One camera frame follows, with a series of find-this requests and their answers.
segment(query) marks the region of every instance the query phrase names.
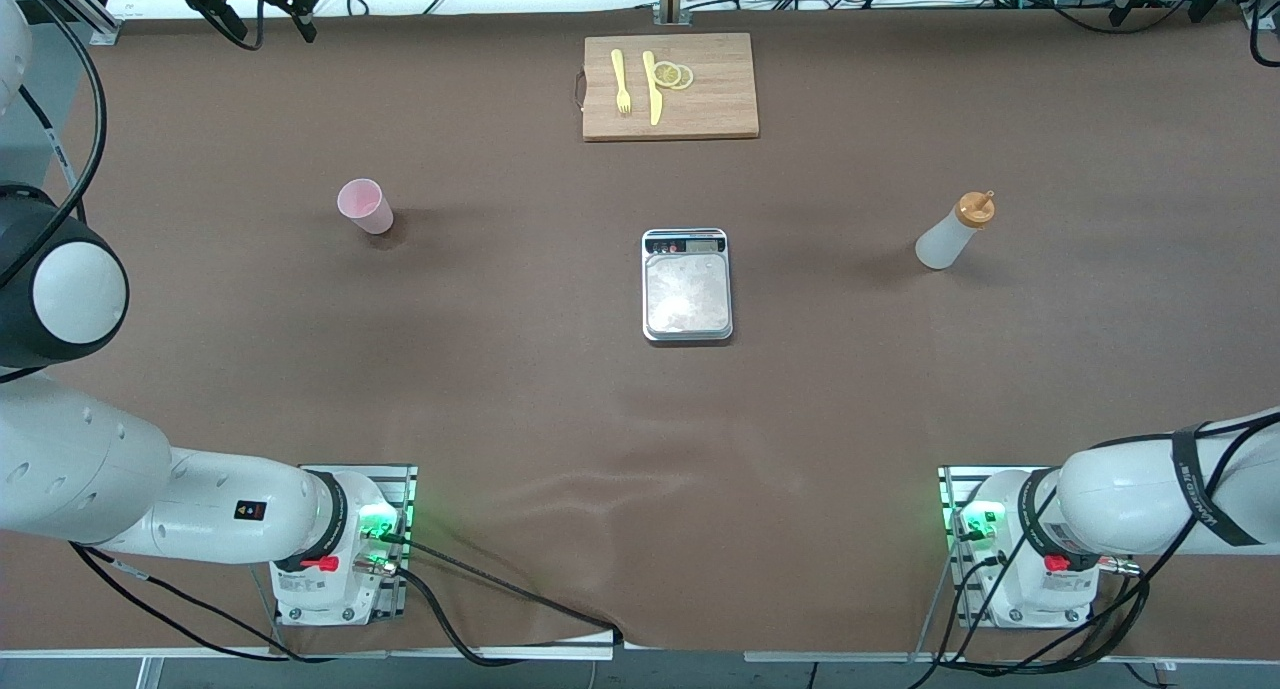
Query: brown table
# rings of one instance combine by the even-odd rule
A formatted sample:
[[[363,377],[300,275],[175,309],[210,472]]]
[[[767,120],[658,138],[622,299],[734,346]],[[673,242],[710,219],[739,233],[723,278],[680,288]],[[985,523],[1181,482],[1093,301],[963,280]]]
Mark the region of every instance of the brown table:
[[[132,310],[55,374],[177,446],[416,462],[420,538],[631,642],[908,651],[940,465],[1060,462],[1280,397],[1280,74],[1230,14],[1133,37],[1042,12],[699,15],[753,33],[762,136],[657,145],[584,145],[571,96],[582,38],[646,13],[321,22],[314,46],[270,24],[253,55],[143,27],[95,51],[88,196]],[[361,175],[389,237],[334,210]],[[995,225],[922,269],[916,234],[988,188]],[[641,338],[640,233],[686,224],[733,245],[727,347]],[[138,563],[264,624],[243,567]],[[186,645],[56,543],[5,535],[0,566],[5,648]],[[1171,562],[1121,652],[1280,658],[1275,566]],[[475,644],[588,631],[428,574]],[[443,643],[416,599],[289,639]]]

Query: lemon slice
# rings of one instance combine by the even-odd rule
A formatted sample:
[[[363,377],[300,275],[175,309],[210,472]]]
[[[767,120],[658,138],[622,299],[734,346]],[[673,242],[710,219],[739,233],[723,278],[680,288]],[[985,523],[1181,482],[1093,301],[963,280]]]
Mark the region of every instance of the lemon slice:
[[[685,64],[677,64],[676,69],[680,69],[680,79],[669,88],[676,88],[677,91],[678,88],[689,88],[689,86],[694,83],[694,70],[687,68]]]
[[[680,83],[680,65],[669,61],[659,61],[653,65],[654,83],[662,88],[671,88]]]

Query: digital kitchen scale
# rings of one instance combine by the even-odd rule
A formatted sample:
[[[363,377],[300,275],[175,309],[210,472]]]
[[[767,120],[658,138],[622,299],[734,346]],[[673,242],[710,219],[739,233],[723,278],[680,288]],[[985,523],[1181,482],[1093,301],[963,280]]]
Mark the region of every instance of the digital kitchen scale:
[[[649,229],[640,238],[644,336],[714,342],[733,333],[728,237],[719,229]]]

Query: wooden cutting board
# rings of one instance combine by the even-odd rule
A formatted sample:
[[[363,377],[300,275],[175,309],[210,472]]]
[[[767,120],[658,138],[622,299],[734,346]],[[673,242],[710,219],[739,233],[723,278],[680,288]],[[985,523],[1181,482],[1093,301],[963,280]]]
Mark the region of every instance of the wooden cutting board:
[[[626,65],[631,114],[617,109],[618,85],[609,54],[621,47]],[[689,88],[658,88],[662,118],[649,126],[649,79],[644,51],[658,61],[685,64],[694,70]],[[588,37],[582,69],[582,140],[643,142],[669,140],[748,140],[760,136],[755,110],[755,64],[750,35],[648,35]]]

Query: red button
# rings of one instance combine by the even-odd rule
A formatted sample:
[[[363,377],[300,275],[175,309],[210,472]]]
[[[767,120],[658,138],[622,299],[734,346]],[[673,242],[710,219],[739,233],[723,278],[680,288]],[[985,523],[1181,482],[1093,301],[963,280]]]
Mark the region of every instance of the red button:
[[[1050,571],[1066,571],[1071,567],[1071,560],[1061,555],[1050,555],[1044,557],[1044,569]]]
[[[320,571],[338,571],[338,557],[328,556],[317,560],[302,560],[302,566],[315,566]]]

